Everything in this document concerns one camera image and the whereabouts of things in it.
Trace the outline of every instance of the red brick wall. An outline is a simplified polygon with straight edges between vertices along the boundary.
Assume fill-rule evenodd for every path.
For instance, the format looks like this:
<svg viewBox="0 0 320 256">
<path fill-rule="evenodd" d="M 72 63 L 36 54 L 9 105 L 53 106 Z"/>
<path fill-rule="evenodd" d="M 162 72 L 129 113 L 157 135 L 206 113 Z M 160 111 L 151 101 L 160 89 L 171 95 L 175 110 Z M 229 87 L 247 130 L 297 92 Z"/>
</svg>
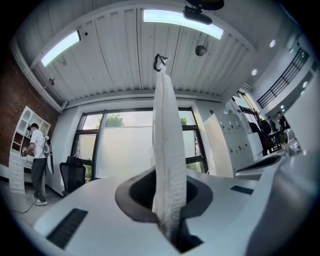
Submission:
<svg viewBox="0 0 320 256">
<path fill-rule="evenodd" d="M 0 164 L 9 166 L 11 142 L 19 118 L 28 106 L 51 124 L 51 137 L 59 113 L 51 107 L 20 70 L 11 50 L 8 49 L 0 70 Z"/>
</svg>

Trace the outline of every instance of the white sneaker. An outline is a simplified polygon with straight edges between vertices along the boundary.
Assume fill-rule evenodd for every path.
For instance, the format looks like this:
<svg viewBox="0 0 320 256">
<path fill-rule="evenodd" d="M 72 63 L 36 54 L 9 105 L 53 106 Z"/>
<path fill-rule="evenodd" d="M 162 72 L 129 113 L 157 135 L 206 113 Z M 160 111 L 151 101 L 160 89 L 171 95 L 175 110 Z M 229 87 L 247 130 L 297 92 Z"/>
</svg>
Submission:
<svg viewBox="0 0 320 256">
<path fill-rule="evenodd" d="M 35 202 L 36 206 L 45 206 L 47 204 L 48 204 L 47 201 L 42 202 L 40 199 L 37 199 L 36 202 Z"/>
</svg>

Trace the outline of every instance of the ceiling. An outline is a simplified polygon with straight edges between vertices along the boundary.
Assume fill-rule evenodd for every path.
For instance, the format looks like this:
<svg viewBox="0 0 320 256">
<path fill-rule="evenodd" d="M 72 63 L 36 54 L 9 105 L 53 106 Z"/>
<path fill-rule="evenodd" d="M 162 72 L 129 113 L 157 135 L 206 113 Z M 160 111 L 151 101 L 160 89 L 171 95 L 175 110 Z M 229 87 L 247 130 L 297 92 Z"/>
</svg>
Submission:
<svg viewBox="0 0 320 256">
<path fill-rule="evenodd" d="M 254 84 L 252 68 L 263 73 L 292 25 L 271 1 L 225 0 L 223 9 L 209 13 L 224 30 L 218 40 L 186 27 L 142 21 L 143 8 L 182 10 L 184 1 L 109 5 L 114 2 L 119 1 L 45 1 L 20 28 L 18 45 L 26 63 L 59 104 L 155 89 L 157 53 L 170 57 L 166 72 L 176 91 L 230 99 L 244 82 Z M 44 67 L 40 59 L 46 49 L 75 29 L 81 41 Z M 280 43 L 269 48 L 274 38 Z M 197 45 L 207 45 L 204 56 L 195 54 Z"/>
</svg>

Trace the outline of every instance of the tree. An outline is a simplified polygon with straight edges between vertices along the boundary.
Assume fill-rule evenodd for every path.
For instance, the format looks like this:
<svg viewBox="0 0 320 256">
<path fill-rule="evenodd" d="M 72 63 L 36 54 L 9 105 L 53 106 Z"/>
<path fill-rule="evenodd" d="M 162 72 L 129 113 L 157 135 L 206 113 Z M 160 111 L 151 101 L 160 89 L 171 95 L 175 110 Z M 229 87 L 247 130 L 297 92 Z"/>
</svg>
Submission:
<svg viewBox="0 0 320 256">
<path fill-rule="evenodd" d="M 90 182 L 91 176 L 92 176 L 92 166 L 84 165 L 84 167 L 85 167 L 85 180 Z"/>
<path fill-rule="evenodd" d="M 201 173 L 205 173 L 205 169 L 204 169 L 204 164 L 203 162 L 199 162 L 200 165 L 200 171 Z M 194 163 L 187 163 L 186 168 L 189 170 L 193 170 L 193 171 L 199 171 L 198 169 L 198 162 L 194 162 Z"/>
<path fill-rule="evenodd" d="M 120 117 L 119 114 L 111 114 L 106 118 L 105 127 L 122 127 L 124 126 L 123 117 Z"/>
<path fill-rule="evenodd" d="M 186 126 L 188 124 L 188 120 L 186 116 L 181 116 L 180 121 L 183 126 Z"/>
</svg>

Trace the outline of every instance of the office chair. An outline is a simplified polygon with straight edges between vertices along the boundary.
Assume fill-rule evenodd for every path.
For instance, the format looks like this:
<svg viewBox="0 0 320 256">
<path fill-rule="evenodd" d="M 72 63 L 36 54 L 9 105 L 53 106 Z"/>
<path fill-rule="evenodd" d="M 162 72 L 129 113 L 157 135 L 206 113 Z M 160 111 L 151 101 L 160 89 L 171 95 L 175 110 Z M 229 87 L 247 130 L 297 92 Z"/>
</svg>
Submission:
<svg viewBox="0 0 320 256">
<path fill-rule="evenodd" d="M 63 196 L 66 197 L 86 183 L 86 168 L 81 159 L 68 156 L 66 162 L 60 163 L 60 172 L 63 180 Z"/>
</svg>

